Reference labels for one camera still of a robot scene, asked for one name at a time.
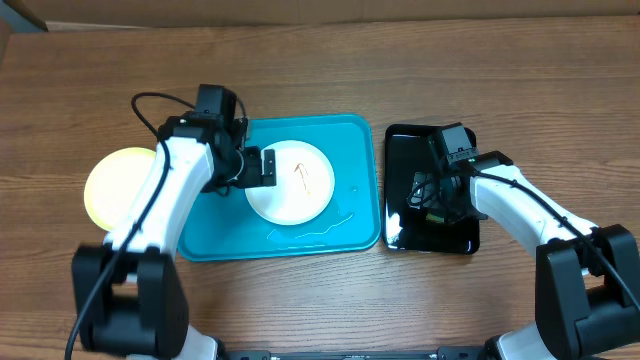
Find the green yellow sponge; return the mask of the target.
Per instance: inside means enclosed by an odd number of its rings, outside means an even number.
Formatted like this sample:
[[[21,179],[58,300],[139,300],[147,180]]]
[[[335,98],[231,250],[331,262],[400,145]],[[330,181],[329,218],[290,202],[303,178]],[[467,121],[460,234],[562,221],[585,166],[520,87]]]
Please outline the green yellow sponge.
[[[436,214],[432,212],[429,212],[425,216],[425,219],[430,222],[439,223],[439,224],[444,224],[447,221],[447,217],[445,214]]]

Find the white plate with stain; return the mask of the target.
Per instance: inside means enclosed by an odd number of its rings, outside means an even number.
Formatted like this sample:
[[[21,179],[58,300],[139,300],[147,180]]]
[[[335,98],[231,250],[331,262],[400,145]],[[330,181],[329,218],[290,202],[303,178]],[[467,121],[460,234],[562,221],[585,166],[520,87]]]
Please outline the white plate with stain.
[[[276,225],[293,226],[316,218],[329,204],[335,187],[334,170],[315,146],[285,140],[267,146],[275,155],[276,185],[245,190],[253,210]]]

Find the yellow plate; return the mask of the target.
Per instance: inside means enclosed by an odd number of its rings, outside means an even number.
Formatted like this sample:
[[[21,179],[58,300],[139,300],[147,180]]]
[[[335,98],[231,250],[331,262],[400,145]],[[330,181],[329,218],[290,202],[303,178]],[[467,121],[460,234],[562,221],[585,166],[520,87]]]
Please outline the yellow plate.
[[[117,150],[90,172],[84,186],[84,206],[90,219],[109,232],[121,222],[135,200],[155,159],[141,147]]]

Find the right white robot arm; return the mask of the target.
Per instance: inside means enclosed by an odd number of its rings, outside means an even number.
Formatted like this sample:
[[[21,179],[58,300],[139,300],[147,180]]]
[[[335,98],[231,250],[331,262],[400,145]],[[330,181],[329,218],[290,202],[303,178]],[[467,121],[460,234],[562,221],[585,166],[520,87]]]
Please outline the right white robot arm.
[[[639,250],[620,224],[599,227],[538,190],[499,151],[443,156],[406,202],[430,221],[491,218],[536,262],[535,321],[488,340],[482,359],[594,359],[639,340]]]

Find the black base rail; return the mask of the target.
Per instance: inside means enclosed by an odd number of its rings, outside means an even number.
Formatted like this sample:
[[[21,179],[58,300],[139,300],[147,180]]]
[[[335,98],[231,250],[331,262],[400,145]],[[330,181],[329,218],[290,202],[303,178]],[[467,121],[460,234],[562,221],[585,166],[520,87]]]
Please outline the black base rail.
[[[419,351],[346,351],[272,353],[266,350],[225,351],[222,360],[482,360],[483,346],[442,346]]]

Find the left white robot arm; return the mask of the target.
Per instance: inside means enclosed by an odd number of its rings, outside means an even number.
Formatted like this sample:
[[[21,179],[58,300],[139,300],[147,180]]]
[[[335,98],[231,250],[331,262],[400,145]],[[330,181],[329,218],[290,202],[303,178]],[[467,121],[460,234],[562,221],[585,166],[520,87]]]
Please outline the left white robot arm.
[[[124,221],[72,259],[66,358],[75,343],[129,359],[220,358],[219,342],[190,323],[175,254],[201,192],[275,185],[275,153],[245,146],[246,124],[188,112],[156,130],[158,153]]]

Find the black plastic tray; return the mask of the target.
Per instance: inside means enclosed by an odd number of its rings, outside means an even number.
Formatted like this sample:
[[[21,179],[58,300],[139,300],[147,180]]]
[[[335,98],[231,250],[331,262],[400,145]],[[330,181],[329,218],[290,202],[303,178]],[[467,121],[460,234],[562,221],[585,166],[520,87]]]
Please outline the black plastic tray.
[[[383,240],[397,251],[471,255],[480,246],[479,220],[439,224],[425,219],[429,205],[414,209],[406,199],[416,172],[432,174],[436,164],[431,136],[441,126],[394,124],[384,141]]]

